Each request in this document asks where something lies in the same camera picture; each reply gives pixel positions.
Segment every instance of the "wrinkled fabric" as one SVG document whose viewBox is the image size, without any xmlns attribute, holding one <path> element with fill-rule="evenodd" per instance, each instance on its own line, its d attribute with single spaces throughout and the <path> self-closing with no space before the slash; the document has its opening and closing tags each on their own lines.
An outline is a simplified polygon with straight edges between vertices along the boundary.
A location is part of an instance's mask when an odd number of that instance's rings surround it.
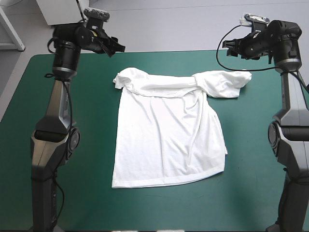
<svg viewBox="0 0 309 232">
<path fill-rule="evenodd" d="M 112 188 L 179 185 L 222 172 L 227 150 L 207 95 L 236 98 L 250 80 L 249 72 L 118 73 L 113 82 L 122 95 Z"/>
</svg>

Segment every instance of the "white cabinet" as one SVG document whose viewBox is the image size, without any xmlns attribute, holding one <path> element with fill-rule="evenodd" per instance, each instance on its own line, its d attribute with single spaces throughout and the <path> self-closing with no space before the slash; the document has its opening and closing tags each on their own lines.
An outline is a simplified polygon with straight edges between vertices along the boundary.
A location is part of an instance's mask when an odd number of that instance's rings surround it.
<svg viewBox="0 0 309 232">
<path fill-rule="evenodd" d="M 82 11 L 89 6 L 89 0 L 37 0 L 37 3 L 48 25 L 76 23 L 82 19 L 79 6 Z"/>
</svg>

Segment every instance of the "black cable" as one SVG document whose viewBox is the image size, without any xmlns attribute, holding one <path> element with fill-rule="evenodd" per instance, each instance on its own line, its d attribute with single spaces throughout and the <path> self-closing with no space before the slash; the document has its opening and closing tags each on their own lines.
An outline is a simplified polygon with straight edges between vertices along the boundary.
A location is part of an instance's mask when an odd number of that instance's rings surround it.
<svg viewBox="0 0 309 232">
<path fill-rule="evenodd" d="M 61 203 L 61 207 L 60 207 L 60 210 L 59 210 L 58 215 L 56 216 L 56 220 L 58 221 L 58 219 L 59 219 L 59 217 L 60 217 L 60 215 L 61 215 L 63 206 L 64 206 L 65 194 L 64 194 L 64 191 L 63 191 L 62 187 L 61 187 L 61 186 L 58 184 L 58 182 L 56 181 L 56 176 L 54 176 L 53 181 L 54 181 L 54 184 L 60 189 L 60 191 L 61 191 L 61 193 L 62 193 L 62 203 Z"/>
<path fill-rule="evenodd" d="M 51 78 L 51 77 L 54 77 L 54 75 L 52 73 L 47 73 L 44 77 L 46 78 Z M 69 105 L 70 105 L 70 127 L 69 127 L 69 136 L 68 136 L 68 139 L 67 139 L 67 142 L 66 142 L 66 149 L 65 149 L 65 152 L 63 153 L 60 161 L 58 162 L 56 168 L 55 168 L 55 171 L 54 171 L 54 174 L 53 174 L 53 181 L 54 181 L 54 184 L 60 189 L 61 193 L 62 193 L 62 203 L 61 203 L 61 208 L 59 210 L 59 213 L 57 214 L 56 216 L 56 220 L 59 219 L 60 215 L 61 215 L 61 212 L 62 212 L 62 209 L 63 209 L 63 206 L 64 206 L 64 201 L 65 201 L 65 193 L 64 193 L 64 190 L 62 189 L 62 187 L 59 185 L 59 183 L 56 181 L 56 176 L 57 176 L 57 169 L 60 165 L 60 163 L 62 162 L 62 160 L 64 159 L 65 155 L 67 154 L 68 152 L 68 146 L 69 146 L 69 138 L 70 138 L 70 133 L 71 133 L 71 129 L 72 129 L 72 122 L 73 122 L 73 111 L 72 111 L 72 101 L 71 101 L 71 95 L 70 95 L 70 91 L 69 91 L 69 88 L 68 86 L 66 85 L 66 83 L 64 81 L 61 81 L 62 82 L 62 85 L 63 87 L 65 88 L 66 90 L 66 93 L 68 95 L 68 98 L 69 98 Z"/>
<path fill-rule="evenodd" d="M 85 20 L 85 17 L 84 17 L 84 14 L 83 14 L 83 12 L 82 12 L 82 8 L 81 8 L 81 5 L 79 4 L 79 1 L 78 0 L 76 0 L 76 3 L 77 3 L 77 6 L 78 6 L 78 10 L 79 10 L 79 12 L 81 13 L 81 17 L 82 17 L 82 21 L 83 22 L 85 22 L 86 20 Z"/>
<path fill-rule="evenodd" d="M 217 59 L 218 64 L 219 64 L 221 67 L 223 67 L 223 68 L 225 68 L 225 69 L 227 69 L 227 70 L 230 70 L 230 71 L 241 71 L 241 72 L 257 72 L 257 71 L 265 71 L 265 70 L 270 70 L 270 69 L 281 69 L 280 67 L 270 67 L 270 68 L 264 68 L 264 69 L 247 69 L 247 70 L 242 70 L 242 69 L 231 69 L 231 68 L 228 68 L 228 67 L 224 66 L 224 65 L 219 61 L 219 57 L 218 57 L 218 56 L 219 56 L 218 53 L 219 53 L 220 45 L 221 45 L 222 41 L 225 39 L 225 37 L 226 37 L 229 33 L 231 33 L 234 29 L 236 29 L 236 28 L 238 28 L 238 27 L 241 27 L 241 25 L 238 25 L 238 26 L 233 27 L 227 34 L 225 34 L 225 35 L 222 37 L 222 39 L 220 40 L 220 42 L 219 42 L 219 44 L 218 44 L 217 52 L 216 52 L 216 59 Z"/>
<path fill-rule="evenodd" d="M 302 87 L 305 89 L 305 91 L 309 94 L 309 89 L 307 88 L 300 72 L 298 70 L 296 72 L 297 72 L 297 74 L 295 74 L 294 72 L 289 72 L 289 73 L 292 74 L 299 81 L 299 83 L 302 85 Z"/>
</svg>

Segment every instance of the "folded sleeve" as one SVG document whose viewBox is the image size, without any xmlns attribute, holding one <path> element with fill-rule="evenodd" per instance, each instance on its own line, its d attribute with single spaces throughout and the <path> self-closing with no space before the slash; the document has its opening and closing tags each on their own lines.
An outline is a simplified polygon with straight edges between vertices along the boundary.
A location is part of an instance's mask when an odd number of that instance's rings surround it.
<svg viewBox="0 0 309 232">
<path fill-rule="evenodd" d="M 179 98 L 200 89 L 192 76 L 151 75 L 136 68 L 122 70 L 113 82 L 115 88 L 126 87 L 130 92 L 146 97 Z"/>
<path fill-rule="evenodd" d="M 250 72 L 207 71 L 192 75 L 199 87 L 214 98 L 237 98 L 251 80 Z"/>
</svg>

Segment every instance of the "gray floor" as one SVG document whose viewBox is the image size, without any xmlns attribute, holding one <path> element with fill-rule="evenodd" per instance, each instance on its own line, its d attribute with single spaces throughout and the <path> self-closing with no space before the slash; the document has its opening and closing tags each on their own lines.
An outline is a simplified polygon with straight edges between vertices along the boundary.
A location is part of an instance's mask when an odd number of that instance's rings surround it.
<svg viewBox="0 0 309 232">
<path fill-rule="evenodd" d="M 303 30 L 299 40 L 301 72 L 309 82 L 309 0 L 93 0 L 91 6 L 110 12 L 104 28 L 119 38 L 127 52 L 216 49 L 243 13 L 297 22 Z M 47 53 L 46 43 L 53 31 L 35 0 L 23 0 L 4 11 L 26 50 L 0 51 L 0 120 L 29 59 Z M 249 32 L 249 28 L 239 28 L 230 38 L 241 38 Z"/>
</svg>

